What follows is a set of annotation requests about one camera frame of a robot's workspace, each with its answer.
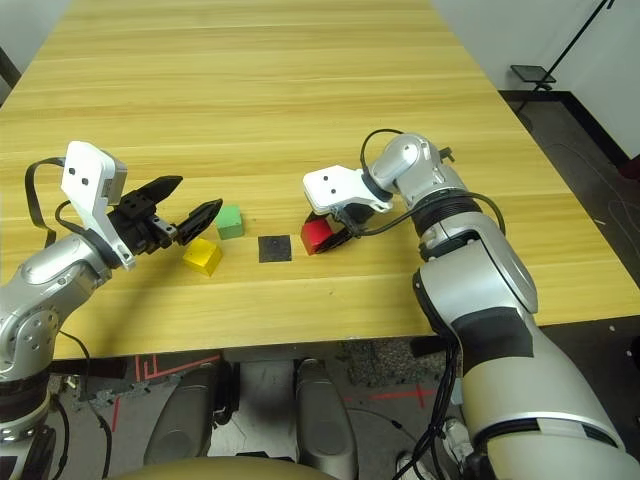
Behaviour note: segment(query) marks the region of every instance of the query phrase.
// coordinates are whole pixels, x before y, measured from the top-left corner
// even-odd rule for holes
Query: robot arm
[[[332,168],[305,177],[314,208],[334,188],[324,185]],[[355,190],[385,202],[399,194],[412,211],[426,262],[413,288],[433,330],[462,348],[463,412],[495,478],[640,478],[587,381],[536,326],[529,272],[437,148],[401,134],[357,173]],[[344,209],[325,203],[316,213],[341,219]]]
[[[126,167],[83,142],[67,150],[62,189],[85,228],[36,253],[0,287],[0,471],[2,478],[46,478],[55,436],[48,413],[48,367],[67,317],[135,255],[184,245],[209,226],[222,200],[202,204],[179,225],[156,204],[181,177],[160,177],[121,198]],[[107,205],[114,208],[107,214]]]

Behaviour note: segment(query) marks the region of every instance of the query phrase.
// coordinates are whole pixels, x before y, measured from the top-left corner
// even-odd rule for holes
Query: green block
[[[244,235],[240,209],[236,205],[222,207],[216,216],[216,228],[222,240]]]

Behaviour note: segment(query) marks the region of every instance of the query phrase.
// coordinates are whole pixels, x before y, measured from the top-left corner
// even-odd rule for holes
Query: wooden table
[[[410,224],[313,257],[298,237],[302,175],[355,168],[379,127],[451,146],[469,188],[499,203],[540,324],[640,313],[626,270],[425,0],[76,0],[0,111],[3,280],[44,241],[26,166],[80,139],[128,165],[126,189],[184,176],[164,218],[223,197],[246,227],[211,279],[177,246],[116,271],[64,327],[92,355],[425,334]],[[59,183],[39,173],[49,214]],[[293,261],[258,263],[257,237],[281,234]],[[78,355],[58,339],[58,358]]]

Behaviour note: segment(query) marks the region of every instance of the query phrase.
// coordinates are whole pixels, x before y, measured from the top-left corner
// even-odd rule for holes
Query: small shelf
[[[520,80],[527,83],[556,83],[556,79],[553,76],[547,75],[547,71],[540,65],[511,65],[511,70],[515,73]]]

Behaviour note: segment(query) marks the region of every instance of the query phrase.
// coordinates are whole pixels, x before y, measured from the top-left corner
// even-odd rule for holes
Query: black cable
[[[450,195],[448,198],[456,198],[456,197],[477,198],[478,200],[482,200],[483,202],[485,202],[487,205],[489,205],[489,207],[491,207],[491,210],[493,210],[493,213],[496,216],[496,220],[498,221],[498,226],[500,227],[500,231],[503,233],[503,235],[507,234],[507,226],[506,226],[505,221],[504,221],[504,216],[502,215],[502,212],[500,211],[500,208],[498,207],[496,202],[491,200],[486,195],[482,195],[481,193],[476,193],[476,192],[462,192],[462,191],[461,192],[456,192],[455,194]],[[429,207],[429,206],[431,206],[430,202],[425,202],[425,203],[419,204],[419,205],[413,207],[411,210],[406,211],[405,213],[403,213],[399,217],[391,220],[389,223],[387,223],[386,225],[383,225],[382,227],[374,228],[372,230],[364,230],[364,231],[360,231],[360,232],[353,232],[353,234],[356,237],[358,237],[358,236],[371,237],[373,235],[378,235],[380,233],[384,233],[387,230],[395,227],[399,223],[405,221],[407,218],[412,216],[414,213],[419,212],[423,208],[426,208],[426,207]]]
[[[105,449],[105,455],[104,455],[104,468],[102,470],[102,478],[107,478],[109,476],[109,466],[111,464],[111,445],[113,443],[113,438],[111,435],[111,428],[109,427],[109,424],[104,419],[104,417],[98,413],[98,411],[89,401],[87,384],[89,383],[89,373],[91,371],[91,355],[89,355],[89,350],[87,350],[87,347],[84,345],[84,343],[82,343],[82,341],[79,338],[74,337],[73,335],[70,335],[66,332],[63,332],[62,330],[60,330],[59,333],[76,342],[80,347],[80,349],[82,350],[82,353],[84,354],[87,360],[87,371],[85,373],[85,379],[83,384],[84,396],[87,399],[87,404],[89,405],[89,408],[91,409],[93,414],[96,416],[96,419],[98,420],[98,424],[100,425],[100,428],[104,430],[104,436],[106,440],[106,449]]]
[[[379,134],[379,133],[397,133],[398,135],[403,134],[404,132],[401,130],[396,130],[395,128],[379,128],[378,130],[374,130],[371,132],[362,142],[362,147],[360,147],[360,165],[362,165],[362,171],[367,173],[369,171],[369,167],[367,166],[367,161],[364,158],[364,151],[367,148],[367,143],[371,137]]]
[[[38,194],[35,186],[36,170],[40,165],[57,165],[58,167],[64,167],[64,160],[64,157],[45,158],[44,160],[29,165],[24,174],[24,191],[27,194],[29,216],[31,217],[31,222],[36,227],[47,231],[47,239],[44,242],[45,248],[56,241],[56,232],[47,226],[42,217],[42,210],[40,209],[40,202],[38,202]]]
[[[58,208],[56,208],[56,213],[55,213],[56,221],[66,229],[71,230],[73,233],[82,235],[83,229],[80,225],[76,225],[75,223],[69,222],[68,220],[65,220],[64,218],[61,217],[62,210],[64,209],[64,207],[66,207],[70,203],[71,203],[70,200],[65,200],[60,205],[58,205]]]
[[[380,418],[382,420],[385,420],[385,421],[389,422],[391,425],[393,425],[394,428],[400,430],[413,443],[416,443],[418,441],[416,439],[416,437],[411,435],[411,433],[409,433],[409,431],[406,428],[404,428],[400,422],[398,422],[397,420],[394,420],[393,418],[387,417],[386,415],[383,415],[382,413],[374,412],[373,410],[367,410],[366,408],[355,408],[355,407],[349,407],[349,408],[347,408],[347,411],[349,411],[349,412],[366,413],[367,415],[378,417],[378,418]]]
[[[69,438],[71,435],[71,428],[69,426],[69,417],[67,416],[67,412],[62,406],[62,402],[60,402],[58,395],[52,395],[51,401],[60,413],[60,417],[62,418],[62,425],[64,426],[64,444],[62,446],[62,454],[60,455],[60,459],[58,460],[58,471],[52,478],[52,480],[58,480],[62,475],[64,467],[67,465],[67,459],[69,458]]]
[[[447,409],[451,401],[451,392],[453,391],[453,386],[455,384],[459,349],[460,347],[456,339],[452,339],[452,341],[447,345],[445,371],[440,379],[440,384],[438,385],[438,391],[431,411],[431,420],[429,425],[416,442],[411,461],[398,470],[392,480],[400,480],[402,475],[411,468],[413,468],[414,473],[419,479],[425,480],[422,474],[418,471],[417,463],[431,448],[435,438],[442,431],[442,425],[446,419]]]
[[[420,480],[426,479],[420,473],[417,467],[417,463],[429,449],[431,449],[432,451],[432,456],[435,455],[435,439],[440,435],[442,431],[442,425],[444,424],[444,421],[446,419],[447,409],[451,400],[451,392],[453,390],[456,378],[455,369],[457,366],[457,349],[457,343],[451,344],[447,348],[447,363],[445,367],[445,373],[440,384],[441,386],[444,385],[444,388],[438,388],[438,395],[436,396],[436,401],[434,402],[433,407],[433,411],[437,413],[434,413],[432,415],[432,420],[429,424],[429,427],[427,428],[427,431],[418,441],[413,451],[413,471]],[[434,466],[437,462],[438,459],[434,458]]]
[[[433,468],[436,471],[436,475],[439,480],[446,480],[444,477],[444,473],[442,472],[442,467],[440,466],[440,461],[438,460],[438,454],[436,452],[436,444],[435,442],[431,444],[431,459],[433,460]]]

